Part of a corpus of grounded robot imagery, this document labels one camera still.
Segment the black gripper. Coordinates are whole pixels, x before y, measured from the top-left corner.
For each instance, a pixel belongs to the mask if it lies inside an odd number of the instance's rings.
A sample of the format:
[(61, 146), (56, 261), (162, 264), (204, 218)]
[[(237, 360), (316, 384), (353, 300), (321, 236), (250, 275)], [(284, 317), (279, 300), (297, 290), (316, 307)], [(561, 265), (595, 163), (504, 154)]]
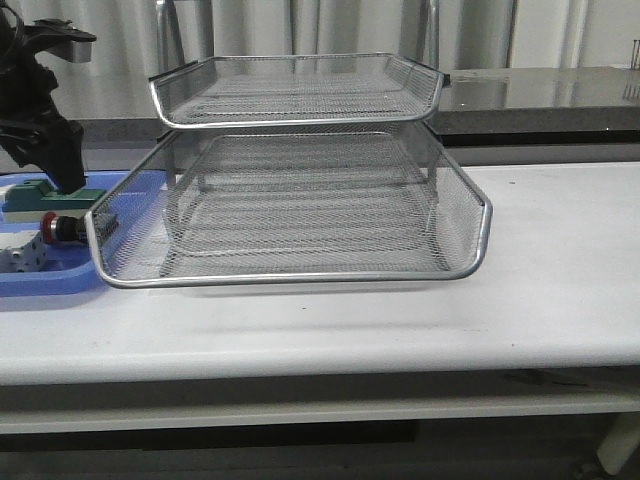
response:
[(69, 20), (45, 18), (32, 25), (20, 18), (1, 20), (1, 147), (19, 166), (39, 167), (61, 193), (86, 184), (84, 130), (58, 111), (51, 96), (57, 78), (36, 55), (59, 57), (59, 46), (69, 41), (93, 43), (96, 36)]

